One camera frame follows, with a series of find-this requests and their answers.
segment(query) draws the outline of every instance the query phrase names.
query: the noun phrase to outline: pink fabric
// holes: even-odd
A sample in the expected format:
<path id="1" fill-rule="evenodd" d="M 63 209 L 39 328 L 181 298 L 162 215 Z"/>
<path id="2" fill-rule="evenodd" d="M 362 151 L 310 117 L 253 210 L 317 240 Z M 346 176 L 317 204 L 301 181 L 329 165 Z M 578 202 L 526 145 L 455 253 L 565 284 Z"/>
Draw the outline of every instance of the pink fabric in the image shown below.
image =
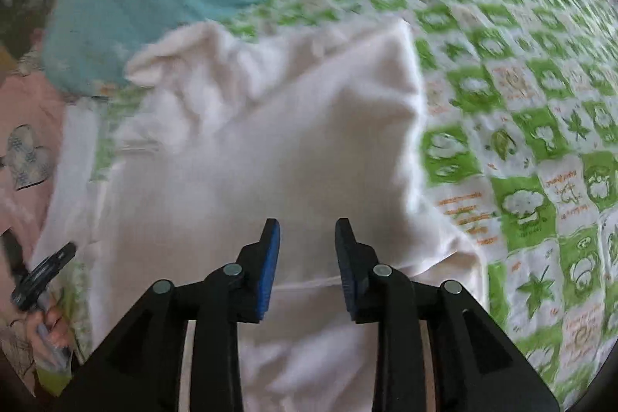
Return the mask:
<path id="1" fill-rule="evenodd" d="M 0 233 L 13 229 L 26 262 L 53 191 L 64 107 L 41 72 L 8 76 L 0 87 Z M 14 286 L 4 263 L 0 253 L 0 312 L 8 315 Z"/>

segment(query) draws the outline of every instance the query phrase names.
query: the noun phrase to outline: heart patch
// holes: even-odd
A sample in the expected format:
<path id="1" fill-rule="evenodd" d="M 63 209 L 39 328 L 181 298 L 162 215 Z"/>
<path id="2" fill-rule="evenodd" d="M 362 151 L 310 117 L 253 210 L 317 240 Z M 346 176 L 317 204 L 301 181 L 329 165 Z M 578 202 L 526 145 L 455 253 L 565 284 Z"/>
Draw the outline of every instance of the heart patch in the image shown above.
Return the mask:
<path id="1" fill-rule="evenodd" d="M 18 126 L 8 136 L 6 156 L 0 158 L 2 164 L 10 169 L 16 191 L 45 182 L 54 168 L 51 151 L 38 145 L 30 125 Z"/>

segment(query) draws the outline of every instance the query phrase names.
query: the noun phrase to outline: folded fabric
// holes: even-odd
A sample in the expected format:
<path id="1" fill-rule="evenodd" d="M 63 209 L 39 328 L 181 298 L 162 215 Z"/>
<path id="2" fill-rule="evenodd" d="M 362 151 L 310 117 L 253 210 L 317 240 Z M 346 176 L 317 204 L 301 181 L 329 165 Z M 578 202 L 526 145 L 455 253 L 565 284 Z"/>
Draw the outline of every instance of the folded fabric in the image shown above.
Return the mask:
<path id="1" fill-rule="evenodd" d="M 476 245 L 423 197 L 425 98 L 401 19 L 290 31 L 247 44 L 205 22 L 127 66 L 153 86 L 117 132 L 91 275 L 94 344 L 159 278 L 200 281 L 282 229 L 271 307 L 240 328 L 246 409 L 367 410 L 376 328 L 345 311 L 334 225 L 380 260 L 460 280 L 486 302 Z"/>
<path id="2" fill-rule="evenodd" d="M 41 72 L 0 87 L 0 233 L 11 228 L 29 259 L 53 191 L 64 101 Z M 0 253 L 0 314 L 12 319 L 13 280 Z"/>

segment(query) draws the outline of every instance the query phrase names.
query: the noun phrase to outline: hand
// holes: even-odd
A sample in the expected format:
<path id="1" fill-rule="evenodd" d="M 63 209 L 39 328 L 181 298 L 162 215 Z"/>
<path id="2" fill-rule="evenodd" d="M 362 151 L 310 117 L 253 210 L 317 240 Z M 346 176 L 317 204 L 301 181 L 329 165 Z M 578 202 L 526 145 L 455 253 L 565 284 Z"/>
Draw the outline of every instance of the hand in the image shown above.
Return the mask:
<path id="1" fill-rule="evenodd" d="M 32 350 L 37 358 L 52 361 L 53 357 L 36 332 L 36 326 L 45 322 L 49 330 L 48 343 L 57 348 L 72 347 L 73 335 L 69 324 L 63 318 L 63 312 L 57 307 L 51 307 L 45 316 L 41 311 L 31 312 L 26 318 L 26 335 L 32 344 Z"/>

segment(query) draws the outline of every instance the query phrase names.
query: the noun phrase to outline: black tool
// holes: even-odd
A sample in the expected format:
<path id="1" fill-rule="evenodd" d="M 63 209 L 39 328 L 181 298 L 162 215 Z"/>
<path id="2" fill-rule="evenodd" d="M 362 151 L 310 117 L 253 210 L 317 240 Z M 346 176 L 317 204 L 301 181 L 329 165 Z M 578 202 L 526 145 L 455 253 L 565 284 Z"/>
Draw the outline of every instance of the black tool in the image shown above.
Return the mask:
<path id="1" fill-rule="evenodd" d="M 200 283 L 156 281 L 92 354 L 56 402 L 62 412 L 175 412 L 187 322 L 196 320 L 191 412 L 242 412 L 237 323 L 268 310 L 279 223 Z"/>
<path id="2" fill-rule="evenodd" d="M 558 412 L 526 358 L 458 282 L 439 288 L 381 264 L 339 219 L 335 246 L 345 303 L 356 323 L 379 324 L 373 412 L 426 410 L 419 320 L 426 320 L 441 412 Z"/>
<path id="3" fill-rule="evenodd" d="M 14 306 L 23 312 L 36 310 L 47 312 L 52 305 L 47 287 L 50 281 L 75 256 L 75 244 L 71 242 L 66 244 L 57 253 L 42 261 L 32 272 L 28 272 L 24 264 L 22 247 L 10 229 L 2 233 L 2 243 L 15 281 L 15 290 L 10 296 Z M 52 346 L 48 342 L 49 329 L 43 323 L 37 325 L 36 332 L 51 355 L 52 360 L 49 364 L 52 365 L 53 369 L 55 371 L 68 369 L 72 356 L 71 349 Z"/>

